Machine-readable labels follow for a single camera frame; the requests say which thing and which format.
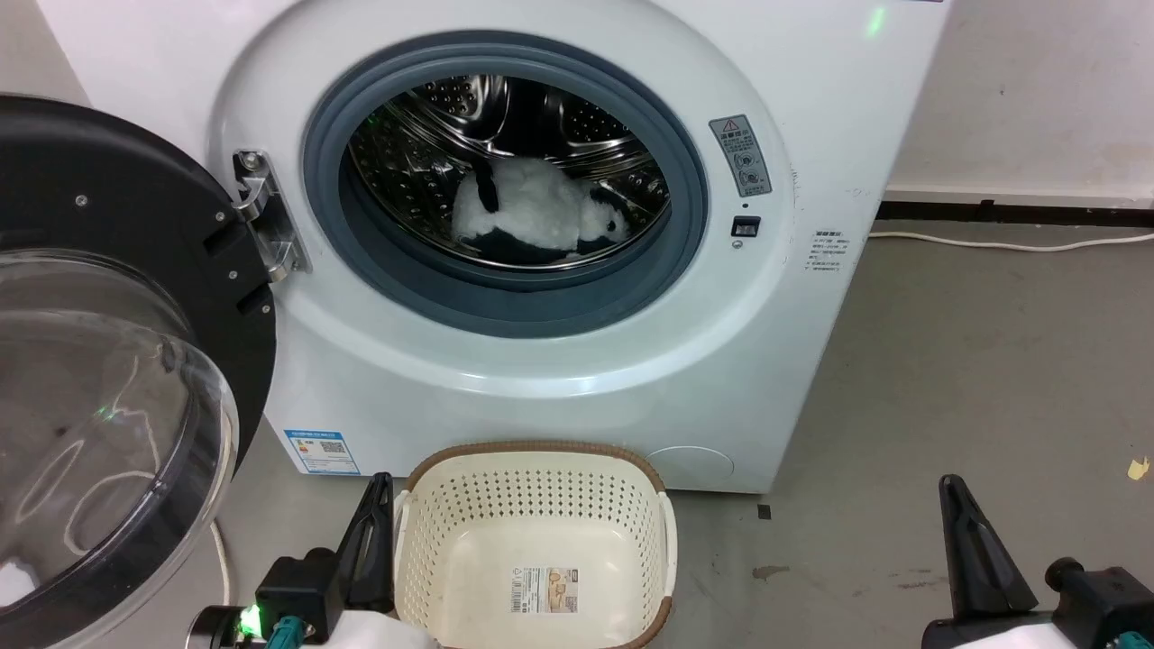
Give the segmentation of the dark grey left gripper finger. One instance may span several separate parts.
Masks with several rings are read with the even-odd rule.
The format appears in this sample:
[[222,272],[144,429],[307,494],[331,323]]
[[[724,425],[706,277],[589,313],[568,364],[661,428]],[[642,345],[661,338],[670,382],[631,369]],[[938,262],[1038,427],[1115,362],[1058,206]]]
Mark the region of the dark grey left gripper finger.
[[388,616],[394,611],[394,477],[370,478],[360,503],[359,605]]
[[366,599],[366,592],[358,585],[364,559],[362,551],[366,550],[364,544],[370,544],[370,507],[358,506],[338,547],[338,574],[343,603],[346,607],[370,607],[370,600]]

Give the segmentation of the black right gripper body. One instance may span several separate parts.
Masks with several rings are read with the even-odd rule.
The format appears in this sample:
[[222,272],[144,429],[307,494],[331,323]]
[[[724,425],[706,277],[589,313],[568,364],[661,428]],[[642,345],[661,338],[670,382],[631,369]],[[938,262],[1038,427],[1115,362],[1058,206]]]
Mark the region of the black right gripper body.
[[941,619],[927,625],[922,648],[1151,648],[1151,588],[1124,568],[1085,570],[1071,557],[1044,572],[1058,595],[1054,611],[1042,616],[992,619]]

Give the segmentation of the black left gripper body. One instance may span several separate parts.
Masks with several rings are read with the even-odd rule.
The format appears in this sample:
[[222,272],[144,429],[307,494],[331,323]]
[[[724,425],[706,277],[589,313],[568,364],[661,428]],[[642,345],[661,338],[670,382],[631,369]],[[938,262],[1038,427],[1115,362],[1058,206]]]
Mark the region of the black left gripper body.
[[343,613],[334,551],[279,557],[247,607],[203,607],[187,632],[188,648],[313,648],[334,637]]

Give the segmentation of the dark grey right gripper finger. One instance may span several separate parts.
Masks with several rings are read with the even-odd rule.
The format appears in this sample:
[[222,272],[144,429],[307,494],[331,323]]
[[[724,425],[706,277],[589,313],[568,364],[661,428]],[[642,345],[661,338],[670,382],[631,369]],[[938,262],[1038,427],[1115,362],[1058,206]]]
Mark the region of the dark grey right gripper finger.
[[1039,600],[961,476],[941,476],[939,503],[953,617],[1031,616]]

